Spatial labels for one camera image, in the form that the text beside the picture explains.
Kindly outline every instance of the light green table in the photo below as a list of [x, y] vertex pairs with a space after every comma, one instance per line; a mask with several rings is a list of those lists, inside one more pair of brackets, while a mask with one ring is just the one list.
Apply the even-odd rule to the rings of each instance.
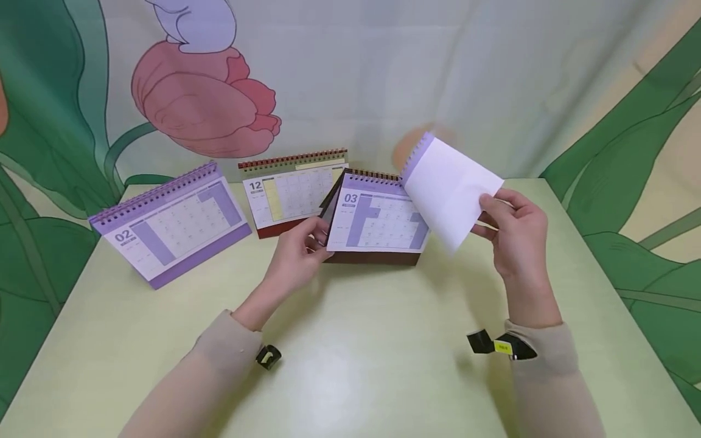
[[[240, 184], [236, 198], [247, 203]], [[546, 183], [510, 180], [550, 217], [548, 264], [611, 437], [699, 437], [701, 426]], [[130, 187], [126, 197], [150, 187]], [[258, 283], [276, 239], [254, 235], [154, 291], [101, 240], [0, 424], [0, 437], [113, 437], [223, 308]], [[323, 266], [265, 329], [256, 366], [211, 428], [224, 437], [515, 436], [504, 355], [465, 333], [503, 332], [491, 247], [454, 259], [432, 238], [415, 268]]]

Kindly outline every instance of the wall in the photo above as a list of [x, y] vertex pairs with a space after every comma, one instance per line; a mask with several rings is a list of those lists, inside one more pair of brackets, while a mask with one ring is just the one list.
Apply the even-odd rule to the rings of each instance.
[[543, 176], [701, 420], [700, 18], [658, 23]]
[[334, 147], [390, 171], [432, 122], [533, 176], [678, 2], [189, 3], [182, 26], [187, 0], [0, 4], [0, 416], [94, 248], [86, 217], [125, 186]]

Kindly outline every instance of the sleeve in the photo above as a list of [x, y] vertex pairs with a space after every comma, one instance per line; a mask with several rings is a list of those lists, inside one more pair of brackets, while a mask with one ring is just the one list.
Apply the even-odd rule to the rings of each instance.
[[248, 374], [261, 333], [222, 312], [195, 346], [147, 395], [120, 438], [197, 437]]
[[528, 343], [538, 355], [511, 361], [521, 435], [605, 437], [567, 325], [529, 329], [507, 321], [506, 331]]

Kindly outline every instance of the black clip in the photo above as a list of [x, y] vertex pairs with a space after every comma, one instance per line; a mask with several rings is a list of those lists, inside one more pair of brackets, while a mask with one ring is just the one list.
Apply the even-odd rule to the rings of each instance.
[[478, 355], [488, 355], [496, 351], [508, 355], [511, 360], [533, 359], [538, 356], [530, 345], [511, 333], [504, 333], [492, 341], [489, 333], [483, 329], [468, 334], [468, 341], [472, 351]]
[[494, 341], [491, 340], [485, 329], [468, 334], [468, 341], [472, 351], [478, 355], [488, 355], [494, 352]]
[[282, 356], [283, 354], [274, 346], [263, 345], [263, 348], [261, 348], [256, 356], [256, 362], [258, 362], [261, 367], [270, 371], [273, 365], [276, 364]]

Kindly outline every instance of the pink tulip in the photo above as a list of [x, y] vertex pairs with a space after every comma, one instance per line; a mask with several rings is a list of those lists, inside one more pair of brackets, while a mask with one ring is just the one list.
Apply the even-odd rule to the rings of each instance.
[[235, 48], [181, 53], [162, 41], [142, 56], [132, 77], [134, 102], [180, 146], [214, 158], [265, 151], [282, 121], [271, 114], [275, 92], [254, 79]]

